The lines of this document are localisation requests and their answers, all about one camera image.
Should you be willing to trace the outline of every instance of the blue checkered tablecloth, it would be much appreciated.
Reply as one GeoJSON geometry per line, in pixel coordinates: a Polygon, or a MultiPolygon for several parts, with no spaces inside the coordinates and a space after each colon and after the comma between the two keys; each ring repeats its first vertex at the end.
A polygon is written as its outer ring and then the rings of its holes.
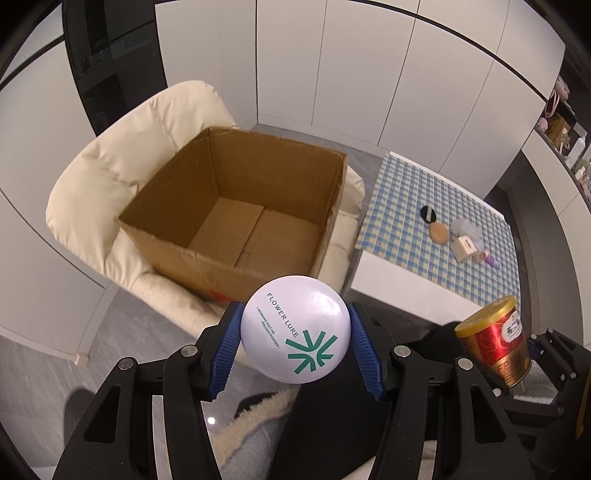
{"type": "Polygon", "coordinates": [[[515,295],[519,305],[517,256],[509,225],[456,186],[393,154],[382,163],[356,248],[478,305],[488,305],[506,295],[515,295]],[[458,264],[449,244],[437,245],[429,237],[428,226],[420,216],[424,205],[432,206],[437,220],[447,226],[465,218],[480,227],[485,248],[501,267],[472,260],[458,264]]]}

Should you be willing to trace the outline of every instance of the small bottle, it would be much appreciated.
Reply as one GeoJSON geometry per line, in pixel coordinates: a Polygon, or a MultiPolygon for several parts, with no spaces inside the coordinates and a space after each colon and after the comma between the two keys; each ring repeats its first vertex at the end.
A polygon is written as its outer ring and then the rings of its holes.
{"type": "Polygon", "coordinates": [[[490,255],[484,259],[486,263],[488,263],[493,268],[500,268],[501,262],[499,262],[496,258],[491,257],[490,255]]]}
{"type": "Polygon", "coordinates": [[[570,153],[566,157],[565,163],[568,169],[574,167],[574,164],[577,163],[579,157],[583,154],[583,150],[585,149],[585,137],[579,137],[579,139],[575,142],[574,147],[570,150],[570,153]]]}

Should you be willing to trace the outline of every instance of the white cabinet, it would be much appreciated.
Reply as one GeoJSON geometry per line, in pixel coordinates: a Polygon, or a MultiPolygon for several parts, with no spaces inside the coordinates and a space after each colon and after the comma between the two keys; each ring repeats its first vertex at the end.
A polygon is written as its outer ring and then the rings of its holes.
{"type": "Polygon", "coordinates": [[[326,0],[258,0],[259,115],[312,124],[325,12],[326,0]]]}
{"type": "Polygon", "coordinates": [[[35,52],[41,50],[47,44],[63,35],[64,28],[61,22],[61,4],[47,15],[31,32],[25,42],[19,48],[10,65],[4,72],[2,80],[10,75],[18,66],[22,65],[26,59],[35,52]]]}
{"type": "Polygon", "coordinates": [[[216,0],[178,0],[155,7],[168,86],[203,80],[221,94],[216,0]]]}
{"type": "Polygon", "coordinates": [[[544,105],[521,79],[494,62],[439,173],[484,198],[524,145],[544,105]]]}
{"type": "Polygon", "coordinates": [[[0,334],[74,359],[105,289],[40,239],[1,195],[0,222],[0,334]]]}
{"type": "Polygon", "coordinates": [[[577,195],[558,217],[569,243],[570,255],[577,274],[581,310],[583,312],[583,344],[591,343],[591,260],[589,238],[591,238],[591,213],[581,195],[577,195]]]}
{"type": "Polygon", "coordinates": [[[156,6],[168,86],[212,85],[238,127],[256,119],[255,0],[177,0],[156,6]]]}
{"type": "Polygon", "coordinates": [[[312,124],[377,145],[413,25],[392,10],[329,0],[312,124]]]}
{"type": "Polygon", "coordinates": [[[0,188],[39,235],[106,287],[109,281],[58,243],[45,222],[54,183],[94,137],[63,43],[0,92],[0,188]]]}
{"type": "Polygon", "coordinates": [[[256,0],[218,0],[222,99],[240,128],[256,125],[256,0]]]}
{"type": "Polygon", "coordinates": [[[379,146],[439,171],[491,64],[468,42],[417,20],[379,146]]]}
{"type": "Polygon", "coordinates": [[[421,0],[418,14],[496,53],[508,8],[509,0],[421,0]]]}
{"type": "Polygon", "coordinates": [[[550,201],[560,215],[573,199],[579,195],[579,189],[573,182],[564,165],[556,158],[554,151],[535,130],[521,149],[542,182],[550,201]]]}
{"type": "Polygon", "coordinates": [[[398,7],[412,13],[417,13],[418,9],[418,0],[381,0],[380,3],[398,7]]]}
{"type": "Polygon", "coordinates": [[[497,55],[548,98],[560,72],[564,43],[524,0],[510,0],[497,55]]]}

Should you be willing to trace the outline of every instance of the canned container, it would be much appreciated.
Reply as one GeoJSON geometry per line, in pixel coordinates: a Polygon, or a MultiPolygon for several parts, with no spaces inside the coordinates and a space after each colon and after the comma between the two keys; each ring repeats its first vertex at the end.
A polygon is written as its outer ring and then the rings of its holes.
{"type": "Polygon", "coordinates": [[[531,360],[514,296],[478,310],[454,331],[469,355],[505,380],[517,385],[530,371],[531,360]]]}

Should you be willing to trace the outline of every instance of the box flap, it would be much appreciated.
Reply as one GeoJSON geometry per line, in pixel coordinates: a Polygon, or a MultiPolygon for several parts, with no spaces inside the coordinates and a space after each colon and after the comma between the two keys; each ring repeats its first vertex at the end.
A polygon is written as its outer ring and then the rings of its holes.
{"type": "Polygon", "coordinates": [[[320,227],[312,222],[265,210],[238,261],[272,278],[309,275],[320,239],[320,227]]]}
{"type": "Polygon", "coordinates": [[[262,213],[262,206],[218,198],[189,248],[234,266],[262,213]]]}
{"type": "Polygon", "coordinates": [[[188,247],[218,198],[210,153],[205,131],[156,172],[119,219],[188,247]]]}
{"type": "Polygon", "coordinates": [[[256,132],[209,131],[220,196],[324,228],[347,170],[346,154],[256,132]]]}

